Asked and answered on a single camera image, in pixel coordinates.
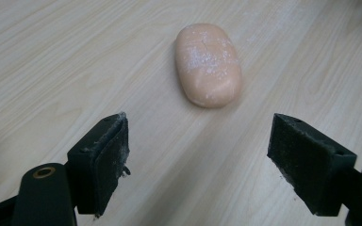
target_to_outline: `wooden table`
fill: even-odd
[[[362,169],[362,1],[0,1],[0,202],[65,163],[105,116],[129,119],[132,175],[79,225],[343,225],[312,216],[266,157],[273,113],[306,121]],[[174,66],[186,25],[222,27],[243,92],[191,104]]]

